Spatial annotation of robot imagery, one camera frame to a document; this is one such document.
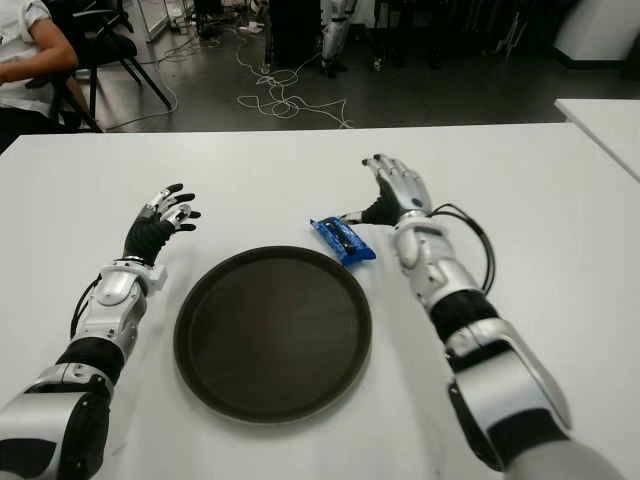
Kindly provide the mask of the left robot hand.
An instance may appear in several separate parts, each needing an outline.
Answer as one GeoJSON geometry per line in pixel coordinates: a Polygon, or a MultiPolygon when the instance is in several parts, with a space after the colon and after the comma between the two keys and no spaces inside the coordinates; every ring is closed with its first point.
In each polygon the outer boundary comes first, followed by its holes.
{"type": "Polygon", "coordinates": [[[192,232],[192,220],[201,217],[193,210],[194,193],[183,193],[184,185],[176,183],[161,189],[148,200],[130,226],[125,238],[123,257],[135,257],[139,262],[153,266],[170,238],[179,232],[192,232]]]}

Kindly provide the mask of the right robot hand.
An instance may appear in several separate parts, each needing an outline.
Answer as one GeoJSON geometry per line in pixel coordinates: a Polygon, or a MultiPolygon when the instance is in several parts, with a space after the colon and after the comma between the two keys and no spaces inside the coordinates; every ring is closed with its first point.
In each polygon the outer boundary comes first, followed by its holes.
{"type": "Polygon", "coordinates": [[[409,213],[428,216],[431,198],[422,177],[403,162],[384,154],[362,160],[379,187],[376,200],[367,208],[339,216],[347,224],[395,226],[409,213]]]}

